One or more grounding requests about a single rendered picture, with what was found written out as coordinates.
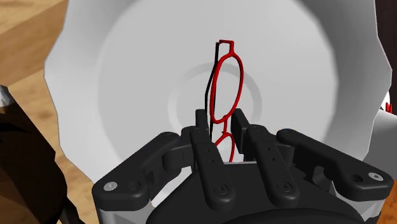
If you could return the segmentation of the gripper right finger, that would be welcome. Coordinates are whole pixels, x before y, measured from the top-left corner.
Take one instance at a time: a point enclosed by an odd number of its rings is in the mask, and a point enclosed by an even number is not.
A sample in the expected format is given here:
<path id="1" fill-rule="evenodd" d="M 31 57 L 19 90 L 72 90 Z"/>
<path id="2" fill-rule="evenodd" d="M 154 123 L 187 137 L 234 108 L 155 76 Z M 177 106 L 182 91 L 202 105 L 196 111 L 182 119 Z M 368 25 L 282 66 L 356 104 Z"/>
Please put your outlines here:
<path id="1" fill-rule="evenodd" d="M 268 198 L 277 207 L 378 201 L 394 185 L 384 171 L 293 129 L 271 134 L 250 124 L 239 108 L 232 114 L 231 131 L 238 151 L 256 161 Z"/>

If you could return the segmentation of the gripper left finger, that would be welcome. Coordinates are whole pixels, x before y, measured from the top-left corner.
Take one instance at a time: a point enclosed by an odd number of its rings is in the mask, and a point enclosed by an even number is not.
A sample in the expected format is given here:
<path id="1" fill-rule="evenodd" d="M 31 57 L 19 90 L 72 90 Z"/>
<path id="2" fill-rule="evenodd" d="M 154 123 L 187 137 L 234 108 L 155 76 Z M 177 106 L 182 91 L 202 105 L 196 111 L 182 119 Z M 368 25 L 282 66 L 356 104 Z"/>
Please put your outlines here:
<path id="1" fill-rule="evenodd" d="M 105 211 L 140 210 L 188 166 L 199 173 L 211 209 L 227 211 L 233 207 L 235 190 L 209 137 L 204 109 L 196 110 L 194 126 L 183 128 L 180 134 L 157 135 L 98 180 L 92 188 L 95 206 Z"/>

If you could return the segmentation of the red glasses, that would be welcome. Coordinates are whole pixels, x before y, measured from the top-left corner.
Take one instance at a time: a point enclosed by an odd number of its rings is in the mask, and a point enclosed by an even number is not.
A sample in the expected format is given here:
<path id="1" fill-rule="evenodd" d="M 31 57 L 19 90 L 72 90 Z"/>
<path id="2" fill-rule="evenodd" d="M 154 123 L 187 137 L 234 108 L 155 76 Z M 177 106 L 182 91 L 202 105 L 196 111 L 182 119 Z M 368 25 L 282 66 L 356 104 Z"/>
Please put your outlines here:
<path id="1" fill-rule="evenodd" d="M 229 49 L 228 53 L 224 56 L 219 57 L 219 46 L 221 44 L 228 44 Z M 207 82 L 206 90 L 205 90 L 205 112 L 209 115 L 209 135 L 212 137 L 213 125 L 214 124 L 223 124 L 222 135 L 216 140 L 215 145 L 218 146 L 224 139 L 227 137 L 231 140 L 231 150 L 230 157 L 228 159 L 229 162 L 233 162 L 235 155 L 235 139 L 232 133 L 227 131 L 228 128 L 228 119 L 232 116 L 233 112 L 236 110 L 238 103 L 240 101 L 240 96 L 242 93 L 243 83 L 244 83 L 244 67 L 241 58 L 235 53 L 234 50 L 235 43 L 232 40 L 220 39 L 215 44 L 215 53 L 214 53 L 214 65 L 209 76 L 209 80 Z M 215 117 L 215 107 L 216 107 L 216 89 L 218 83 L 219 72 L 221 67 L 229 58 L 233 58 L 237 61 L 239 65 L 239 86 L 236 93 L 234 104 L 232 105 L 230 111 L 225 114 L 222 118 L 216 119 Z"/>

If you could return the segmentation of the white cylinder with red print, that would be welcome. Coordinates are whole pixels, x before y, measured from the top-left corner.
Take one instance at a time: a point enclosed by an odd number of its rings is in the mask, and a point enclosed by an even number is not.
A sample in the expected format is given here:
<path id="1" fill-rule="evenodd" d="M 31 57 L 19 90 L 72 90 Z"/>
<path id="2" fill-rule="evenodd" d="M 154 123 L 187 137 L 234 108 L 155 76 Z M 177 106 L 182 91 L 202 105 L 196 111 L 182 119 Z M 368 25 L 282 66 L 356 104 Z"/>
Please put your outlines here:
<path id="1" fill-rule="evenodd" d="M 397 180 L 397 115 L 386 111 L 389 92 L 374 120 L 369 151 L 364 162 L 388 173 Z"/>

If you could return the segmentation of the white bowl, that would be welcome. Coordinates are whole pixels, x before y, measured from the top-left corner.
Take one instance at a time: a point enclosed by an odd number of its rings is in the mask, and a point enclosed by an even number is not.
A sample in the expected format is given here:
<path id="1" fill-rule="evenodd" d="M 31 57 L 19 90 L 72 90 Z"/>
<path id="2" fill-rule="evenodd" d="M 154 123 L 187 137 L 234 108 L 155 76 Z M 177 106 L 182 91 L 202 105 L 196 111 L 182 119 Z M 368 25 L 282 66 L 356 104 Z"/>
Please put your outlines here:
<path id="1" fill-rule="evenodd" d="M 65 156 L 98 181 L 161 132 L 193 125 L 214 56 L 216 111 L 237 104 L 358 159 L 391 84 L 375 0 L 69 0 L 44 76 Z"/>

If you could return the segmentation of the dark brown lumpy object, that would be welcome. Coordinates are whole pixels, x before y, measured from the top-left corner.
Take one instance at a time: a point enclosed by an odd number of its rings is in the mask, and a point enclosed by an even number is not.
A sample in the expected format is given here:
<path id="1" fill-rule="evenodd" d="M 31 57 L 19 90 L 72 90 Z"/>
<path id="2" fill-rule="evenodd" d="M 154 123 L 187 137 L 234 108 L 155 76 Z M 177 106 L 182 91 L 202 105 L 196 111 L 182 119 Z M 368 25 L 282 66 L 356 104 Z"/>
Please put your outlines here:
<path id="1" fill-rule="evenodd" d="M 85 224 L 55 150 L 0 85 L 0 224 Z"/>

